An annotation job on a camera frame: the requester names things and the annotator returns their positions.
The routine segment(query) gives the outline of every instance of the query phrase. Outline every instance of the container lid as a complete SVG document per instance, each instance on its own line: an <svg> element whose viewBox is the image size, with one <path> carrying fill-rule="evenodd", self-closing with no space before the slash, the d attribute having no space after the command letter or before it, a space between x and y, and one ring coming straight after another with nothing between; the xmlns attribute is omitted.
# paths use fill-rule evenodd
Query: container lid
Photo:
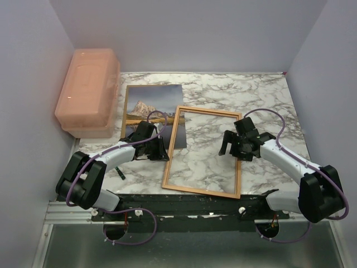
<svg viewBox="0 0 357 268"><path fill-rule="evenodd" d="M113 50L76 50L55 112L62 128L106 126L116 101L117 76Z"/></svg>

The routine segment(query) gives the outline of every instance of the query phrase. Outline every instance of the landscape photo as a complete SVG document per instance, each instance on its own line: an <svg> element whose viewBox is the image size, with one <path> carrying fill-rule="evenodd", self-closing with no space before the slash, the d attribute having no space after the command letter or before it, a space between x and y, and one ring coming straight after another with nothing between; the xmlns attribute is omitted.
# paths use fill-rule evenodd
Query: landscape photo
<svg viewBox="0 0 357 268"><path fill-rule="evenodd" d="M183 105L181 85L153 85L153 86L128 86L126 95L127 110L123 120L122 137L127 137L134 132L141 120L146 120L149 113L158 110L167 114L167 126L162 134L166 149L170 144L172 125L175 119L176 107ZM153 113L150 122L158 128L165 124L165 119L160 113ZM175 140L175 149L186 148L185 118L180 116Z"/></svg>

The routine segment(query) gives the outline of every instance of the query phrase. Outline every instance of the empty picture frame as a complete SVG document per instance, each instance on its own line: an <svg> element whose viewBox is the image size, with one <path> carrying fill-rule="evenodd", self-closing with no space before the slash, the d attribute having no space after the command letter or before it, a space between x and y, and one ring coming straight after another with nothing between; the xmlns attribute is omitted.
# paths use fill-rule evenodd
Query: empty picture frame
<svg viewBox="0 0 357 268"><path fill-rule="evenodd" d="M242 114L237 113L237 112L219 111L219 110L205 109L205 108L198 108L198 107L177 106L175 120L173 122L173 129L172 129L172 134L171 134L171 139L170 139L170 145L168 147L168 156L169 156L170 160L166 163L166 166L165 166L162 187L165 189L178 190L178 191L183 191L183 192L190 192L190 193L196 193L196 194L208 194L208 195L215 195L218 197L228 197L228 198L239 199L240 198L240 189L241 189L241 173L240 173L241 169L240 169L240 161L238 161L238 160L235 163L234 194L168 184L168 179L170 177L170 169L171 169L171 164L172 164L173 145L175 144L177 126L179 124L179 118L180 118L181 112L210 114L213 116L222 116L222 117L233 117L236 120L240 120L242 118Z"/></svg>

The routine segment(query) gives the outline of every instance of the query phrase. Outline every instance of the marble table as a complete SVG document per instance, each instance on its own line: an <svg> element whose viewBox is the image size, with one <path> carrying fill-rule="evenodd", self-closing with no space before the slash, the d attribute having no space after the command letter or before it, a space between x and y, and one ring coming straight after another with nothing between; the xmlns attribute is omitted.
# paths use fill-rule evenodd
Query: marble table
<svg viewBox="0 0 357 268"><path fill-rule="evenodd" d="M91 153L117 143L127 85L150 84L181 84L185 106L234 111L243 115L256 108L274 109L287 122L282 143L309 158L282 74L123 73L114 136L81 139L78 149ZM273 114L257 112L251 117L260 132L276 135L281 129L281 121ZM229 154L218 156L218 151L224 131L234 129L234 120L192 113L185 114L185 118L187 148L175 150L169 183L231 193L234 158ZM105 175L103 188L118 194L182 194L161 188L164 167L164 162L149 160L125 163L120 169L126 179L122 180L115 170L111 170ZM298 185L268 161L254 159L253 162L242 162L242 194L260 194L274 188L298 190Z"/></svg>

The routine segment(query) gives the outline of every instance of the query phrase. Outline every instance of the translucent container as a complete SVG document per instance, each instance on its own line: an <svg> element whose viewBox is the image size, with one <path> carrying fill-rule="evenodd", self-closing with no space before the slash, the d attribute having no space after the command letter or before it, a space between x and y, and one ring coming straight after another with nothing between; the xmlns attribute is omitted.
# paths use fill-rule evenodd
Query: translucent container
<svg viewBox="0 0 357 268"><path fill-rule="evenodd" d="M55 115L76 138L113 135L118 107L120 63L111 49L77 49Z"/></svg>

